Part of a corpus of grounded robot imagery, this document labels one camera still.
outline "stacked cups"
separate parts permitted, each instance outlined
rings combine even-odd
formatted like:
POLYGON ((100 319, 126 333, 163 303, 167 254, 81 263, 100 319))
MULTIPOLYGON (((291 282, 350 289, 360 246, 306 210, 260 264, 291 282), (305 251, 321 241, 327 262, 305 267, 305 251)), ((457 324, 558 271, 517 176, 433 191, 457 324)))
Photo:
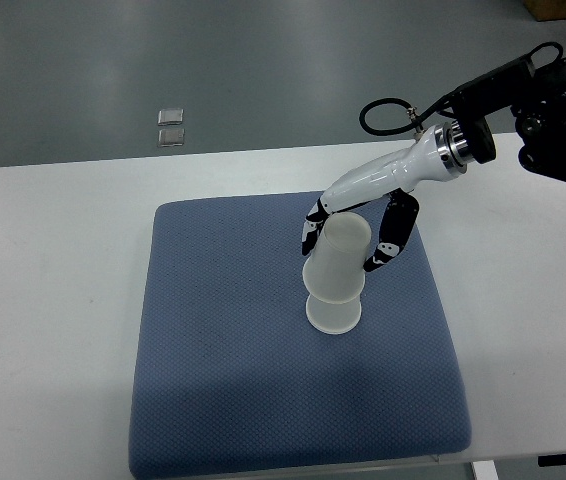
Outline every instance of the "stacked cups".
POLYGON ((356 213, 336 213, 325 222, 303 266, 303 282, 310 292, 305 311, 321 332, 345 333, 359 322, 363 264, 371 239, 370 225, 356 213))

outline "black cable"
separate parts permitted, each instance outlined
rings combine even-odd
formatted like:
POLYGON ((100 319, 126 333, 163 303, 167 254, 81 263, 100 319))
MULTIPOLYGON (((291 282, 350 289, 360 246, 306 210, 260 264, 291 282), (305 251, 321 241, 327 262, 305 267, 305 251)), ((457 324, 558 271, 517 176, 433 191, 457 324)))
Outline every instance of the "black cable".
POLYGON ((554 47, 554 48, 556 48, 556 50, 558 52, 557 55, 556 55, 556 58, 554 60, 552 60, 550 63, 557 62, 563 57, 563 45, 561 45, 558 42, 545 42, 545 43, 542 43, 540 45, 537 45, 536 47, 534 47, 532 49, 532 51, 530 53, 525 55, 525 57, 527 57, 528 59, 531 59, 532 55, 534 55, 539 50, 544 49, 545 47, 554 47))
POLYGON ((379 107, 381 105, 387 105, 387 104, 400 105, 400 106, 402 106, 406 109, 412 108, 412 105, 410 105, 409 102, 406 102, 405 100, 400 99, 400 98, 391 97, 391 98, 381 98, 380 100, 375 100, 371 103, 368 103, 361 110, 361 113, 359 114, 359 123, 361 124, 361 128, 363 128, 363 130, 365 130, 370 135, 375 135, 377 137, 387 137, 387 136, 390 136, 390 135, 398 135, 400 133, 409 132, 413 128, 421 125, 425 120, 427 120, 437 110, 443 110, 444 108, 446 108, 448 106, 448 95, 444 95, 443 97, 438 99, 430 108, 428 108, 421 115, 417 116, 411 123, 408 123, 407 125, 404 125, 404 126, 399 127, 399 128, 390 128, 390 129, 387 129, 387 130, 378 130, 376 128, 370 127, 367 123, 367 120, 365 119, 366 115, 373 108, 379 107))

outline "cardboard box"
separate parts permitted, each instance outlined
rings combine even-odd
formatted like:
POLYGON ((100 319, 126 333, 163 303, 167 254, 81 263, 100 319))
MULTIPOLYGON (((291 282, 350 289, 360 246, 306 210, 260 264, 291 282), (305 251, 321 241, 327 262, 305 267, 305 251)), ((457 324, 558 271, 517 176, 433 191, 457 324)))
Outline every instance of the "cardboard box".
POLYGON ((523 0, 523 3, 539 22, 566 19, 566 0, 523 0))

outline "white robotic hand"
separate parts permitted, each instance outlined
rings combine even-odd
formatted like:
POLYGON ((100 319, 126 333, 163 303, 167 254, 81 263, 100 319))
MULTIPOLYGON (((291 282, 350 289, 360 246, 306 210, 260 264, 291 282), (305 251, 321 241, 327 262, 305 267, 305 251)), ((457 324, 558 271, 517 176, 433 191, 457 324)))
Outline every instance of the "white robotic hand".
POLYGON ((456 125, 430 127, 414 145, 368 162, 339 178, 305 217, 302 253, 312 251, 330 215, 389 197, 379 243, 364 265, 371 272, 396 257, 407 244, 419 204, 409 193, 421 180, 446 182, 467 170, 473 160, 456 125))

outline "robotic finger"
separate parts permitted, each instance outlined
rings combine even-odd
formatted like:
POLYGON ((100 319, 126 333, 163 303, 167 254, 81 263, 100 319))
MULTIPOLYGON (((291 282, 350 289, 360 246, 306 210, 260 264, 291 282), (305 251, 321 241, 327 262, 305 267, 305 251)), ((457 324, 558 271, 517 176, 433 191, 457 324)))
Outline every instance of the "robotic finger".
POLYGON ((382 267, 401 253, 416 223, 419 213, 416 198, 400 189, 391 192, 389 197, 390 203, 385 209, 379 230, 379 244, 363 265, 366 272, 382 267))

